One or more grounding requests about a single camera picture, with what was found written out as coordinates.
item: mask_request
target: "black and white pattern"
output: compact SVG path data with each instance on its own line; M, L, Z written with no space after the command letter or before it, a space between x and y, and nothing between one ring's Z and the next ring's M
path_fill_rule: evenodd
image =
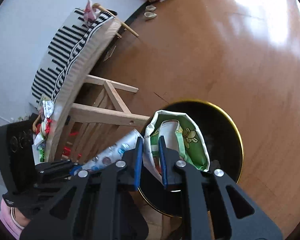
M101 12L88 28L84 24L83 14L82 10L75 9L50 42L32 83L30 103L36 108L42 100L55 102L69 69L82 48L93 33L113 18L109 13Z

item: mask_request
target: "metal screw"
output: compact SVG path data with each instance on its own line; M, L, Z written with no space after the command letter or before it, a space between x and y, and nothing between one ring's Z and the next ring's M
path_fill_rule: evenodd
M79 171L79 172L78 172L78 176L79 176L80 178L85 178L85 177L88 176L88 171L87 171L87 170Z
M186 162L183 161L183 160L179 160L179 161L176 162L176 165L178 167L182 168L182 167L186 166Z
M125 161L117 161L115 163L115 166L117 166L118 168L123 168L126 165Z
M223 170L220 169L216 169L214 171L214 175L218 176L218 177L222 177L225 173L223 172Z

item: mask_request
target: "cartoon print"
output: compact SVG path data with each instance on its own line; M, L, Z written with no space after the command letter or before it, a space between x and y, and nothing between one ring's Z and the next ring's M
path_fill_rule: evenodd
M197 135L197 132L196 131L190 131L189 127L187 127L183 131L183 133L182 133L183 141L184 141L185 146L186 146L187 149L190 148L189 143L191 143L191 142L197 143L198 142L198 139L195 138L196 135Z

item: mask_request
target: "red object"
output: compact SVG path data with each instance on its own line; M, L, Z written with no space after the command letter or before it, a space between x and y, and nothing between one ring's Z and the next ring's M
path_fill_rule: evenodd
M75 136L75 135L77 135L78 133L79 133L79 132L72 132L72 133L69 134L69 136ZM63 148L63 155L69 156L70 153L71 153L71 148L65 146L65 147ZM81 156L82 156L82 154L79 153L79 154L78 154L78 159L80 159Z
M36 125L37 131L36 131L35 135L37 135L40 132L40 127L41 127L41 123L38 123Z
M52 122L52 120L50 118L47 118L47 123L46 123L46 128L45 128L45 133L46 136L48 135L48 133L50 132L50 123Z

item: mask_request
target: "pink sleeve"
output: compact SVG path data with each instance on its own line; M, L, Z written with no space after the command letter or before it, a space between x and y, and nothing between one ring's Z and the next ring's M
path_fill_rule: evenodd
M6 205L4 200L1 200L0 220L7 228L7 230L19 240L21 229L16 226L10 215L10 207Z

